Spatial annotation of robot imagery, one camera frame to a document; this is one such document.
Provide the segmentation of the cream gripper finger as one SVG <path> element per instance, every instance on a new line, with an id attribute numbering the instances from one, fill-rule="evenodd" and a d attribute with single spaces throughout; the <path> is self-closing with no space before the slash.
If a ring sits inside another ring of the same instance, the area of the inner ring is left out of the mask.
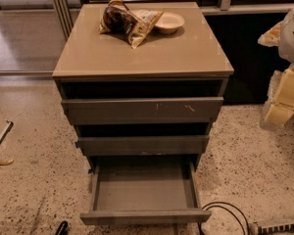
<path id="1" fill-rule="evenodd" d="M 281 22 L 274 25 L 271 29 L 262 34 L 258 43 L 267 47 L 278 46 L 280 42 L 280 30 L 281 30 Z"/>
<path id="2" fill-rule="evenodd" d="M 264 104 L 264 122 L 284 125 L 294 115 L 294 63 L 285 71 L 276 70 L 269 82 Z"/>

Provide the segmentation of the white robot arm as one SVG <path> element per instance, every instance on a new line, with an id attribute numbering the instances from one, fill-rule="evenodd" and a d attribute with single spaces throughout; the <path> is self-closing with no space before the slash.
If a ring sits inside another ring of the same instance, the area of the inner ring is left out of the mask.
<path id="1" fill-rule="evenodd" d="M 258 39 L 263 46 L 278 48 L 278 55 L 290 63 L 285 71 L 276 70 L 269 82 L 260 125 L 270 129 L 283 126 L 294 115 L 294 7 L 285 18 Z"/>

